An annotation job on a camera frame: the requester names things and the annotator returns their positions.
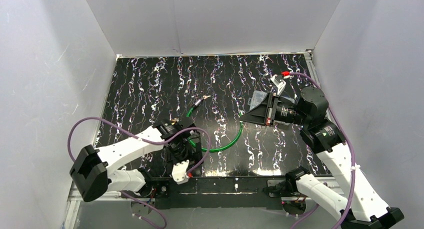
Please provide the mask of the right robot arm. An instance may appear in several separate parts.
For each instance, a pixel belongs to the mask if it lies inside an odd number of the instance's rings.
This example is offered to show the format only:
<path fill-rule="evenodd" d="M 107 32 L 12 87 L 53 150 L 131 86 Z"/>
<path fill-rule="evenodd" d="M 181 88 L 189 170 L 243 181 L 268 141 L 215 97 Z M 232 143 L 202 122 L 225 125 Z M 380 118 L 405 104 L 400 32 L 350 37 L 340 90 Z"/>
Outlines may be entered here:
<path fill-rule="evenodd" d="M 271 127 L 279 123 L 300 126 L 305 144 L 330 170 L 342 194 L 330 189 L 304 167 L 286 173 L 285 185 L 313 199 L 336 219 L 341 229 L 389 229 L 404 219 L 374 190 L 358 164 L 352 161 L 347 139 L 326 114 L 329 103 L 321 89 L 305 87 L 298 102 L 268 93 L 240 117 L 245 123 Z"/>

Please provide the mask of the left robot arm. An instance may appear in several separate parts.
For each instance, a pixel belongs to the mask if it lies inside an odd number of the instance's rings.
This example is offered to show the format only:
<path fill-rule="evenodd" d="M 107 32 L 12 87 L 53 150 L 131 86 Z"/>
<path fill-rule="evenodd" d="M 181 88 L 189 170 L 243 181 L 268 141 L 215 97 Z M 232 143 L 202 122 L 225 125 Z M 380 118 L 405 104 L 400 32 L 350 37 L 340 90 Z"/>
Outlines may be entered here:
<path fill-rule="evenodd" d="M 107 192 L 133 192 L 141 197 L 167 197 L 170 181 L 185 184 L 201 166 L 207 152 L 202 150 L 200 128 L 194 121 L 163 119 L 122 141 L 95 148 L 89 144 L 73 158 L 70 176 L 84 202 L 92 202 Z M 123 166 L 147 154 L 164 151 L 169 178 L 153 177 L 143 168 Z"/>

